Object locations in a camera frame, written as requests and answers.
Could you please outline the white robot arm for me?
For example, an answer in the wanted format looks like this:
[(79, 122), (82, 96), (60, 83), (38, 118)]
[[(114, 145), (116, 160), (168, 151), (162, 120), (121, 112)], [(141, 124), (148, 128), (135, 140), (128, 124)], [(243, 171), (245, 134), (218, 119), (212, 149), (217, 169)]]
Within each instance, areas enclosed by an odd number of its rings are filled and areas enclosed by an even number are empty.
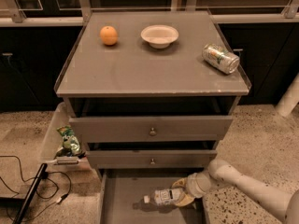
[(299, 190), (294, 194), (272, 187), (244, 175), (227, 161), (215, 159), (199, 173), (193, 173), (174, 182), (172, 189), (182, 188), (182, 196), (176, 206), (186, 206), (195, 198), (209, 192), (234, 186), (282, 224), (299, 224)]

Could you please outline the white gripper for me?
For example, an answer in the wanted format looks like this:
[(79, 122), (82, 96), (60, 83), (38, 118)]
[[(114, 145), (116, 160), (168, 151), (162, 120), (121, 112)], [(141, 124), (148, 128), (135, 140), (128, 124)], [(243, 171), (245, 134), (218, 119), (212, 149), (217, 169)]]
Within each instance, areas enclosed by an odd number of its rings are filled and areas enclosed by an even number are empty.
[(193, 173), (187, 178), (184, 177), (175, 181), (171, 188), (186, 188), (188, 194), (182, 192), (179, 195), (179, 198), (175, 201), (175, 206), (183, 207), (192, 203), (194, 198), (202, 198), (206, 195), (212, 188), (212, 179), (208, 171)]

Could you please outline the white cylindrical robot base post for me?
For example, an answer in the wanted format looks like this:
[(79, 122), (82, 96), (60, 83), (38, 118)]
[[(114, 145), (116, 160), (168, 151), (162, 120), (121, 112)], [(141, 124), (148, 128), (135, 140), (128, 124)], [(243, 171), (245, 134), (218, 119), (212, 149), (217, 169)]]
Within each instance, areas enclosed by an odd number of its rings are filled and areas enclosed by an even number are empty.
[(276, 105), (276, 111), (287, 117), (299, 103), (299, 73)]

